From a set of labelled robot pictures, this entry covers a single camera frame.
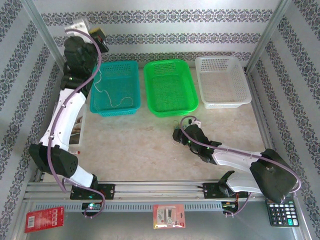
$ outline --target white basket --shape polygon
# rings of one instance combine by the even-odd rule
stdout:
[[[251,102],[248,83],[237,57],[200,56],[195,59],[195,69],[206,109],[238,108]]]

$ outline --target patterned wallpaper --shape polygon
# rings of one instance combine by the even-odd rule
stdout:
[[[302,180],[312,239],[320,239],[319,16],[316,0],[293,0],[251,73],[274,147]]]
[[[86,17],[107,34],[105,61],[180,58],[191,65],[198,56],[236,56],[244,66],[279,0],[119,0],[91,2],[35,0],[61,53],[64,26]]]
[[[0,0],[0,240],[9,239],[35,165],[60,69],[19,0]]]

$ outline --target plastic basket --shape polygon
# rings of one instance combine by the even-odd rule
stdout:
[[[198,107],[195,85],[185,61],[153,61],[143,71],[148,107],[156,116],[186,115]]]
[[[248,83],[238,58],[197,57],[195,69],[206,109],[238,108],[251,102]]]
[[[103,117],[130,115],[140,105],[138,63],[102,63],[91,87],[90,111]]]

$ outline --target green basket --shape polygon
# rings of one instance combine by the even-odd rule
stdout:
[[[197,109],[199,101],[185,61],[149,62],[143,72],[148,107],[157,117],[187,115]]]

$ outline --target calculator keypad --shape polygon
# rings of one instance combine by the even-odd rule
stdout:
[[[270,223],[273,227],[298,227],[297,211],[293,201],[289,204],[267,203]]]

